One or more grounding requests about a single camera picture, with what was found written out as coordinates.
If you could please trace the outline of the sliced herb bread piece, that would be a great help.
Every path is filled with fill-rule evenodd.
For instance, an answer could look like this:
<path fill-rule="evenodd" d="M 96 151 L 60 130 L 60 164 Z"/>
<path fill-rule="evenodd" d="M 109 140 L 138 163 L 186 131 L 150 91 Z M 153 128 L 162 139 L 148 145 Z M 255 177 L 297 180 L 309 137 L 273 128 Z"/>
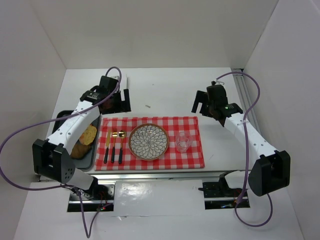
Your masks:
<path fill-rule="evenodd" d="M 89 125 L 79 138 L 79 142 L 84 146 L 89 146 L 93 143 L 97 135 L 97 128 Z"/>

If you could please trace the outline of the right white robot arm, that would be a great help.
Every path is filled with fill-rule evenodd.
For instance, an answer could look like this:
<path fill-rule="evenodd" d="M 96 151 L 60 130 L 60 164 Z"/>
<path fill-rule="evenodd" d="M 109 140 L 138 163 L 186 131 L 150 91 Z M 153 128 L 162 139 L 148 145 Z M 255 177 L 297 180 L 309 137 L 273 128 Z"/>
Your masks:
<path fill-rule="evenodd" d="M 229 171 L 220 176 L 225 188 L 252 190 L 264 196 L 290 184 L 291 157 L 268 143 L 236 103 L 229 103 L 225 90 L 197 91 L 193 113 L 213 118 L 231 132 L 245 148 L 248 171 Z"/>

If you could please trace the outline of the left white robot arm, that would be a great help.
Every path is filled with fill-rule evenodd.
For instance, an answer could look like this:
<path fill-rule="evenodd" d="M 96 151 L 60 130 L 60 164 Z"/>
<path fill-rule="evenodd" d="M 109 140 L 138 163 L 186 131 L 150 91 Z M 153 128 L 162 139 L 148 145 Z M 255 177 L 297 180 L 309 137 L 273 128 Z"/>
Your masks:
<path fill-rule="evenodd" d="M 89 125 L 104 111 L 98 107 L 106 95 L 105 87 L 88 90 L 80 98 L 75 113 L 63 117 L 64 123 L 46 140 L 37 139 L 32 145 L 33 167 L 36 174 L 81 190 L 94 199 L 108 188 L 98 184 L 98 179 L 76 168 L 71 158 L 72 149 Z"/>

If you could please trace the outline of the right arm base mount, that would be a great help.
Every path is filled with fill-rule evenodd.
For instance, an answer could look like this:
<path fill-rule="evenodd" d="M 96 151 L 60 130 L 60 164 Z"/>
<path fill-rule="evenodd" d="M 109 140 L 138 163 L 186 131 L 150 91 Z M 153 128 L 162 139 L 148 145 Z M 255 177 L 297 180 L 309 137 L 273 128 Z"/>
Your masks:
<path fill-rule="evenodd" d="M 241 188 L 230 188 L 226 181 L 226 175 L 231 171 L 219 175 L 216 181 L 202 183 L 198 190 L 203 193 L 204 207 L 206 210 L 234 209 L 236 199 L 242 192 Z"/>

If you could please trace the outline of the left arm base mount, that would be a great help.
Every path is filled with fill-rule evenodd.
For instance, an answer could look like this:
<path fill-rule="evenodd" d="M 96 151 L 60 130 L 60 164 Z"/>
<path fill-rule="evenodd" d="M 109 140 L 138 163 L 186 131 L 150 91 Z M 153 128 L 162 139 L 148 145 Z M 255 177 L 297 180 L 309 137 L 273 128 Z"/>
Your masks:
<path fill-rule="evenodd" d="M 97 189 L 82 190 L 78 189 L 81 198 L 79 198 L 76 190 L 71 189 L 67 212 L 68 213 L 80 213 L 81 201 L 84 212 L 113 212 L 114 211 L 114 197 L 115 197 L 116 184 L 114 182 L 107 182 L 106 184 L 100 184 Z"/>

